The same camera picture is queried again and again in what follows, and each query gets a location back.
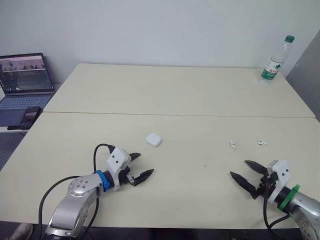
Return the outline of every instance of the robotic arm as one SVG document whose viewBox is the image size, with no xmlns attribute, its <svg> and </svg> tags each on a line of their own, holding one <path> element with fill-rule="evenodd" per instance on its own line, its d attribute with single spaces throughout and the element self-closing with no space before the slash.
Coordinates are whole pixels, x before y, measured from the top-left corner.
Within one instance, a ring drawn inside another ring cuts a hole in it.
<svg viewBox="0 0 320 240">
<path fill-rule="evenodd" d="M 128 154 L 121 148 L 108 145 L 110 156 L 106 160 L 106 171 L 96 170 L 86 176 L 74 179 L 64 199 L 55 209 L 45 230 L 44 240 L 76 239 L 84 225 L 90 205 L 103 193 L 129 183 L 136 186 L 145 181 L 153 169 L 132 177 L 129 163 L 140 156 L 140 153 Z"/>
<path fill-rule="evenodd" d="M 245 162 L 254 171 L 263 174 L 259 187 L 256 189 L 244 177 L 231 171 L 232 178 L 247 190 L 253 199 L 263 196 L 268 198 L 269 203 L 276 202 L 278 209 L 289 214 L 298 224 L 304 240 L 319 240 L 320 202 L 298 192 L 299 185 L 292 189 L 286 187 L 291 176 L 288 162 L 275 160 L 267 167 L 255 161 L 246 160 Z"/>
</svg>

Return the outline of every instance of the laptop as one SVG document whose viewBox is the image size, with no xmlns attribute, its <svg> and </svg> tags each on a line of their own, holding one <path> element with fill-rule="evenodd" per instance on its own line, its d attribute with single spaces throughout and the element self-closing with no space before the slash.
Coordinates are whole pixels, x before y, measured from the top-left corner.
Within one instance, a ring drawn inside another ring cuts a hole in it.
<svg viewBox="0 0 320 240">
<path fill-rule="evenodd" d="M 20 122 L 28 108 L 43 109 L 55 94 L 42 53 L 0 56 L 0 85 L 0 126 Z"/>
</svg>

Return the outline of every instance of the laptop screen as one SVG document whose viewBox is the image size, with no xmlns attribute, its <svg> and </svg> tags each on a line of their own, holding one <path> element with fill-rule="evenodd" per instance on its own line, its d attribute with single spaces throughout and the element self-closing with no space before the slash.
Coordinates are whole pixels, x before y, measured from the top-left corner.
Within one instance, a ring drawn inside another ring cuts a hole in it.
<svg viewBox="0 0 320 240">
<path fill-rule="evenodd" d="M 0 56 L 0 85 L 5 95 L 55 92 L 42 53 Z"/>
</svg>

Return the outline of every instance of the green label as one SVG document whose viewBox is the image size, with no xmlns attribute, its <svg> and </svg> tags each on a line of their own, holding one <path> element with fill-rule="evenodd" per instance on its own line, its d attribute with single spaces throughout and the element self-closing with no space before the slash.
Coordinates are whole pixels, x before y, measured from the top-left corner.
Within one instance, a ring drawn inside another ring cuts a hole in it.
<svg viewBox="0 0 320 240">
<path fill-rule="evenodd" d="M 273 72 L 268 72 L 267 70 L 263 70 L 263 72 L 261 73 L 261 77 L 263 77 L 264 79 L 268 79 L 268 80 L 272 80 L 275 78 L 275 76 L 277 75 L 277 73 L 273 73 Z"/>
</svg>

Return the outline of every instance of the bottle cap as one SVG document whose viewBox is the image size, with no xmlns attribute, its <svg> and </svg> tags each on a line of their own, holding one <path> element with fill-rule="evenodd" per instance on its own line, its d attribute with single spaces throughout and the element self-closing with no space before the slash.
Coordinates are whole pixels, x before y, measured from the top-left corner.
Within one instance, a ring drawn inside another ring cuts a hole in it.
<svg viewBox="0 0 320 240">
<path fill-rule="evenodd" d="M 294 40 L 295 40 L 295 37 L 291 36 L 291 35 L 288 35 L 285 38 L 285 41 L 288 42 L 288 43 L 292 43 Z"/>
</svg>

